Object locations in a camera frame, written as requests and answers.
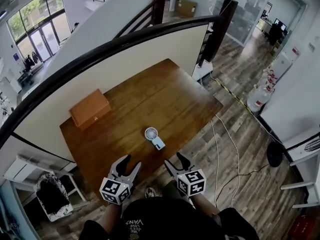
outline white fan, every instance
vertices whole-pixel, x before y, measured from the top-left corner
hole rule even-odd
[[[152,144],[156,147],[157,150],[161,150],[166,145],[164,142],[158,137],[158,131],[156,128],[149,127],[145,130],[144,136],[148,141],[151,141]]]

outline cardboard box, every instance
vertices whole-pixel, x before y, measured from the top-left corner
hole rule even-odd
[[[97,89],[78,104],[74,105],[69,112],[75,125],[84,131],[110,110],[108,100],[101,91]]]
[[[195,16],[196,8],[197,8],[197,3],[194,1],[175,0],[174,11],[180,16],[192,18]]]

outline glass wall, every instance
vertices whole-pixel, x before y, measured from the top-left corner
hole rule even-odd
[[[267,0],[236,0],[239,2],[227,33],[243,46],[249,40],[252,30],[261,17]],[[219,14],[223,0],[217,0],[213,14]]]
[[[22,56],[35,52],[42,61],[51,58],[71,34],[63,0],[32,0],[7,24]]]

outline doorway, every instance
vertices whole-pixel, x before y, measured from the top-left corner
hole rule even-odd
[[[30,37],[43,62],[52,58],[59,50],[58,39],[50,21],[34,31]]]

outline wooden floor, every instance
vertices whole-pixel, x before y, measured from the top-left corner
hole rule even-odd
[[[243,49],[233,40],[225,37],[220,50],[213,61],[213,75],[224,83],[243,101],[252,89],[262,70],[271,62],[268,51],[271,47],[259,32],[254,32],[248,45]],[[232,95],[222,89],[210,76],[203,79],[205,88],[222,104],[218,116],[223,120],[239,151],[239,172],[248,174],[267,165],[266,148],[271,137]],[[237,153],[222,123],[212,119],[219,150],[219,172],[217,194],[223,185],[237,175]],[[207,177],[205,196],[214,203],[217,172],[217,150],[213,131],[208,123],[183,149],[193,157]],[[83,189],[90,204],[73,215],[50,223],[48,220],[32,218],[36,231],[43,240],[78,239],[86,220],[97,220],[104,207],[95,194],[86,185],[78,171],[76,180]],[[160,193],[161,188],[171,180],[165,167],[160,167],[152,177],[141,183],[133,195],[132,201],[144,197],[144,188],[151,185]],[[302,203],[305,194],[301,189],[280,190],[282,184],[290,184],[298,179],[285,159],[278,168],[265,167],[259,173],[240,177],[240,187],[233,206],[256,229],[260,239],[286,239],[287,232],[298,209],[291,206]],[[217,207],[223,210],[231,205],[232,196],[238,186],[238,178],[231,181],[217,200]]]

